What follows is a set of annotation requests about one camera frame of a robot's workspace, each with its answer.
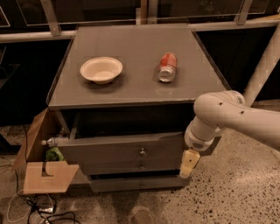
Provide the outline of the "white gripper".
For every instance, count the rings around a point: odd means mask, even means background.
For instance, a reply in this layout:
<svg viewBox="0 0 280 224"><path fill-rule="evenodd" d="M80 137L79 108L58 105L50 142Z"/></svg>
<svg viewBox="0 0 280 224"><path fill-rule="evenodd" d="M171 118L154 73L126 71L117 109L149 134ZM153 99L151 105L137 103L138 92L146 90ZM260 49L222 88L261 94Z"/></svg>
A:
<svg viewBox="0 0 280 224"><path fill-rule="evenodd" d="M181 160L179 176L186 179L192 173L200 160L198 151L206 151L214 139L222 132L216 125L210 125L195 117L185 131L185 144L190 150L185 150Z"/></svg>

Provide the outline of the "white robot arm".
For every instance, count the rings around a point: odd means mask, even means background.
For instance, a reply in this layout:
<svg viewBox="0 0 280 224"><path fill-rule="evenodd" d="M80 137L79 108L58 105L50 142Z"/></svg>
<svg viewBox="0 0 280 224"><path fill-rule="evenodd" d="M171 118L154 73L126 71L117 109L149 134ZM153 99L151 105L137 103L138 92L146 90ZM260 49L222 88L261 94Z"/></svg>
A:
<svg viewBox="0 0 280 224"><path fill-rule="evenodd" d="M272 35L243 94L234 90L207 93L193 105L194 119L185 131L186 150L179 176L186 179L223 129L229 128L280 150L280 113L252 108L280 58L280 27Z"/></svg>

